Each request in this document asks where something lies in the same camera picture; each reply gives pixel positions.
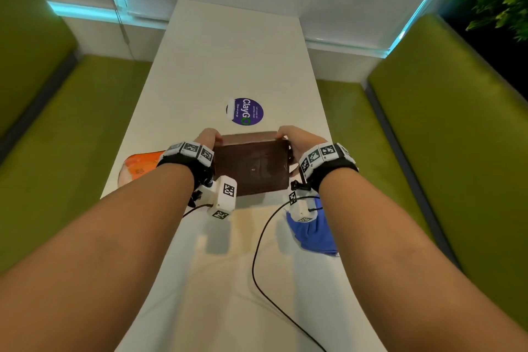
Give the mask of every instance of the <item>blue towel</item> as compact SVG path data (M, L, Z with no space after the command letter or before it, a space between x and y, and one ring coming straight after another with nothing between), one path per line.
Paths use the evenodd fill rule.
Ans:
M314 199L317 208L322 207L319 199ZM291 230L300 242L303 249L312 252L324 253L326 255L337 255L337 246L326 222L324 210L317 211L317 218L311 222L296 222L286 213L286 219Z

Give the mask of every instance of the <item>gray seam strip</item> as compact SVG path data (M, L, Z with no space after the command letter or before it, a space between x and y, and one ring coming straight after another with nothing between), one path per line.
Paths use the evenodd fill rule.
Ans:
M365 93L370 104L372 105L372 109L374 110L378 121L381 124L381 128L383 129L383 132L385 133L385 136L387 137L389 144L396 155L396 159L398 160L403 174L409 183L412 194L418 202L418 206L422 211L423 217L426 220L429 229L431 230L432 236L435 239L438 248L449 260L451 260L455 266L458 267L458 269L462 271L460 264L451 248L451 245L449 244L449 241L447 240L446 235L444 234L444 231L442 230L442 227L440 226L440 223L438 222L438 219L436 218L431 205L429 204L429 201L427 200L427 197L424 194L420 183L418 182L416 174L414 174L413 168L409 164L403 149L400 147L398 139L392 130L391 124L389 123L385 112L378 101L378 97L376 96L370 83L368 84Z
M53 95L56 94L77 63L76 52L70 53L53 72L51 77L48 78L18 120L7 130L2 139L0 139L0 164L3 163L19 139L22 138L27 129L43 111Z

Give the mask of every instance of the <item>wristband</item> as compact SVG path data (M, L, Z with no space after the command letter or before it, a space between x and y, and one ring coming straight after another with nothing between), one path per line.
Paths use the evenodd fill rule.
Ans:
M209 183L213 178L211 164L215 153L197 142L180 142L172 145L159 157L158 165L165 163L187 166L194 177L194 189Z
M300 159L300 173L315 191L332 171L348 167L359 172L355 160L340 143L325 142L307 150Z

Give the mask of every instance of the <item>brown box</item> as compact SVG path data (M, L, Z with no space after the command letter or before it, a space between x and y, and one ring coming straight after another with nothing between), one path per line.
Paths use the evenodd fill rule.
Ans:
M288 141L276 132L222 135L214 145L215 179L228 175L237 182L237 196L278 191L289 186Z

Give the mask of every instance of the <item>forearm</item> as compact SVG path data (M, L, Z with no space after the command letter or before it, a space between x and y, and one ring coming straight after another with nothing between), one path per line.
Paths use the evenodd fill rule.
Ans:
M164 164L103 198L0 281L6 350L114 350L149 293L193 190Z
M525 333L361 175L331 172L320 197L352 288L389 351L526 347Z

